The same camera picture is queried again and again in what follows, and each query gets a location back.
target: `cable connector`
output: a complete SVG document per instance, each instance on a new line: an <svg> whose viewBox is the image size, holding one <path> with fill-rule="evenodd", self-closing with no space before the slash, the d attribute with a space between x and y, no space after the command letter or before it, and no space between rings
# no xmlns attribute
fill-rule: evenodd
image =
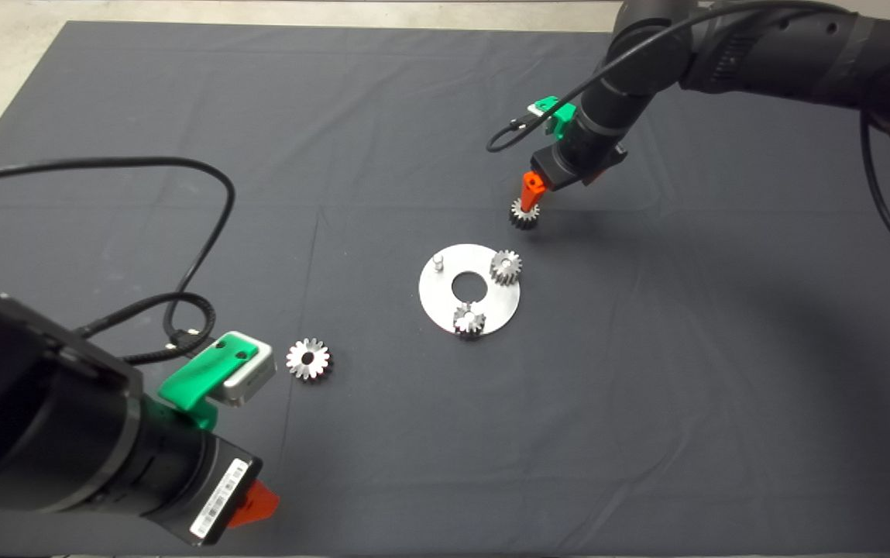
<svg viewBox="0 0 890 558"><path fill-rule="evenodd" d="M519 116L510 121L509 130L512 132L514 130L523 130L526 127L529 127L530 124L537 120L538 116L534 113L527 113L523 116Z"/></svg>

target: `metal gear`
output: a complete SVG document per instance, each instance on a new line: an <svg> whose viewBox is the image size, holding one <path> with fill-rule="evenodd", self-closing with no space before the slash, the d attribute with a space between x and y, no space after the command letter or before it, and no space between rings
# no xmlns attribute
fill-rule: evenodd
<svg viewBox="0 0 890 558"><path fill-rule="evenodd" d="M486 326L486 317L483 314L476 314L472 311L470 303L462 303L455 309L455 318L452 320L455 326L455 333L463 338L472 338L483 332Z"/></svg>
<svg viewBox="0 0 890 558"><path fill-rule="evenodd" d="M533 229L538 225L538 216L541 215L541 204L534 204L529 212L520 208L520 198L516 198L510 205L510 222L517 229Z"/></svg>
<svg viewBox="0 0 890 558"><path fill-rule="evenodd" d="M498 285L513 285L520 276L524 261L513 250L498 251L490 262L490 276Z"/></svg>
<svg viewBox="0 0 890 558"><path fill-rule="evenodd" d="M330 367L328 347L317 339L298 340L286 355L286 368L303 381L316 381L324 377Z"/></svg>

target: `black cable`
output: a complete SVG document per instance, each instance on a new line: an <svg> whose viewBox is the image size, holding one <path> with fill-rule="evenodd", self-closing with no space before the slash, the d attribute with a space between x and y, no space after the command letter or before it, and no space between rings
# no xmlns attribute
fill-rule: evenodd
<svg viewBox="0 0 890 558"><path fill-rule="evenodd" d="M875 172L875 162L872 160L872 146L870 138L871 125L869 123L868 111L861 110L858 117L860 134L861 134L861 162L865 167L865 177L868 179L868 188L872 193L872 200L875 201L875 208L881 216L883 222L890 233L890 211L885 202L885 197L881 195L881 187L879 186L878 175Z"/></svg>
<svg viewBox="0 0 890 558"><path fill-rule="evenodd" d="M152 353L129 354L129 356L123 356L122 360L128 364L138 365L161 363L163 360L182 357L191 350L197 349L197 347L211 335L211 331L214 329L214 324L218 317L217 313L214 311L214 306L211 306L211 303L206 298L194 293L172 292L151 296L136 301L136 303L129 304L129 306L125 306L124 308L120 308L120 310L105 315L104 318L94 320L93 322L90 322L90 324L83 325L82 328L76 328L73 332L82 336L83 339L90 339L99 332L107 331L107 329L110 329L113 326L129 321L131 318L136 317L136 315L148 310L148 308L165 304L167 302L174 303L175 301L186 301L187 303L196 306L197 309L204 314L204 325L201 327L200 332L197 333L193 339L190 339L189 342L183 343L183 345L179 345L175 347L175 349L155 350L155 352Z"/></svg>
<svg viewBox="0 0 890 558"><path fill-rule="evenodd" d="M221 231L225 228L225 224L228 222L228 218L232 214L232 208L235 206L235 184L233 184L232 179L229 179L228 175L222 173L221 170L208 165L203 161L187 159L185 157L86 157L77 159L57 159L40 163L26 163L0 167L0 179L3 179L4 177L21 176L21 174L48 173L53 171L141 167L181 167L193 169L200 171L201 173L210 174L210 176L214 177L225 186L225 206L221 210L221 215L218 216L218 221L215 223L214 228L211 229L211 234L197 253L197 257L194 258L193 263L190 264L190 268L183 274L183 278L180 279L179 284L176 286L176 292L182 293L187 289L187 286L190 285L194 273L197 273L197 269L200 269L201 264L204 263L204 258L207 258L208 253L211 252L211 248L217 243L218 236L221 235ZM176 303L177 301L175 300L169 301L169 306L166 307L165 314L162 317L162 329L170 339L174 339L176 336L176 328L173 326L173 314L176 311Z"/></svg>
<svg viewBox="0 0 890 558"><path fill-rule="evenodd" d="M667 28L658 31L656 34L649 36L649 38L637 43L637 45L633 45L630 49L625 50L619 57L615 57L615 59L609 61L609 63L601 67L596 71L595 74L591 75L591 77L587 78L582 84L576 85L572 88L571 91L565 93L561 98L558 99L554 105L551 106L548 110L541 114L541 116L537 117L534 121L524 126L524 128L517 134L513 139L508 142L505 142L501 145L494 145L497 140L513 131L510 125L507 125L504 130L500 130L497 134L494 134L493 137L490 138L490 141L486 143L486 151L491 153L499 153L504 149L516 145L523 138L529 136L534 130L537 130L541 124L544 124L548 118L551 118L562 106L565 106L565 103L570 102L572 99L579 96L579 93L585 91L591 84L599 81L601 78L604 78L605 75L609 74L614 70L615 67L620 66L624 61L631 59L635 54L640 53L641 50L646 49L650 45L654 45L658 41L663 40L666 36L675 35L678 32L685 31L685 29L692 28L692 26L700 24L704 21L710 21L711 19L720 18L730 14L736 14L740 12L749 12L755 10L773 10L773 9L789 9L789 8L798 8L803 10L816 10L821 12L837 12L847 14L850 13L844 8L840 6L835 6L834 4L827 4L824 2L812 2L809 0L757 0L752 2L745 2L741 4L731 4L728 6L722 6L716 9L711 9L707 12L703 12L703 14L699 15L691 15L689 18L682 20L681 22L677 22L677 24L668 26Z"/></svg>

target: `concrete floor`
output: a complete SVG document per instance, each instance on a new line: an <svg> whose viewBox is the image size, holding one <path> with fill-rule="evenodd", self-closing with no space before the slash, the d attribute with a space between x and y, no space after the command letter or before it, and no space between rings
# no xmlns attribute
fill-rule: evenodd
<svg viewBox="0 0 890 558"><path fill-rule="evenodd" d="M890 1L837 3L890 17ZM69 20L603 32L618 9L619 2L0 0L0 116Z"/></svg>

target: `black arm segment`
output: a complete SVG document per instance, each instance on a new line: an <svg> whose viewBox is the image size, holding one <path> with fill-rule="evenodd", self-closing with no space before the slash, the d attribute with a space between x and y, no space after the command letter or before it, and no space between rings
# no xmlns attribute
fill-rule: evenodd
<svg viewBox="0 0 890 558"><path fill-rule="evenodd" d="M603 64L689 15L695 0L629 0ZM582 93L565 136L531 167L548 188L589 183L621 159L618 143L655 93L673 84L865 109L890 134L890 20L777 9L722 15L669 36Z"/></svg>

